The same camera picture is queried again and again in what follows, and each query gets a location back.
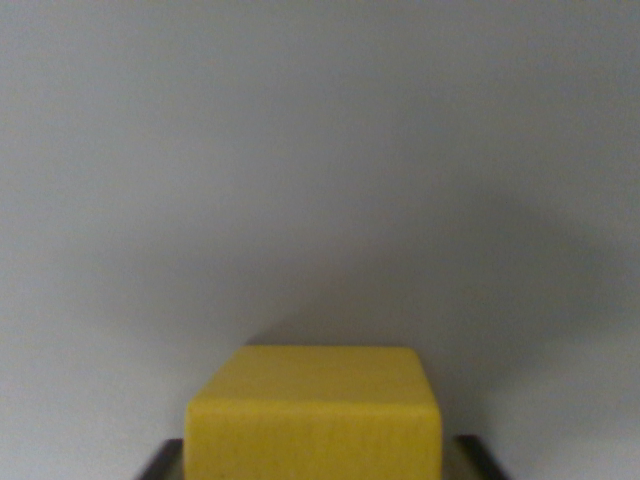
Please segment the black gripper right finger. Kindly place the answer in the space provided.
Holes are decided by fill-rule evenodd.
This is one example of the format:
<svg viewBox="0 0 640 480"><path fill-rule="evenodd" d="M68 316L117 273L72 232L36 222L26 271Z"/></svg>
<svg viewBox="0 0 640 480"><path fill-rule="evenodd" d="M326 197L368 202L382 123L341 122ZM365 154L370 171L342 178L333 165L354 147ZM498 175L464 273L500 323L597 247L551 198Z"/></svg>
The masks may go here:
<svg viewBox="0 0 640 480"><path fill-rule="evenodd" d="M449 480L510 480L486 443L474 434L451 438L444 454L444 478Z"/></svg>

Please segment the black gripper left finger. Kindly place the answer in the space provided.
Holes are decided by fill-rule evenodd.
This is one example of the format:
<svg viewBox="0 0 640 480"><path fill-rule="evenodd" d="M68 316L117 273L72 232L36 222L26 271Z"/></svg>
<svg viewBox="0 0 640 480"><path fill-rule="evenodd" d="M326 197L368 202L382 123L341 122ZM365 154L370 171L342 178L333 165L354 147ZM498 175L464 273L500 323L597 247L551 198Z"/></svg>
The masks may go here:
<svg viewBox="0 0 640 480"><path fill-rule="evenodd" d="M136 480L183 480L183 440L165 440L152 455Z"/></svg>

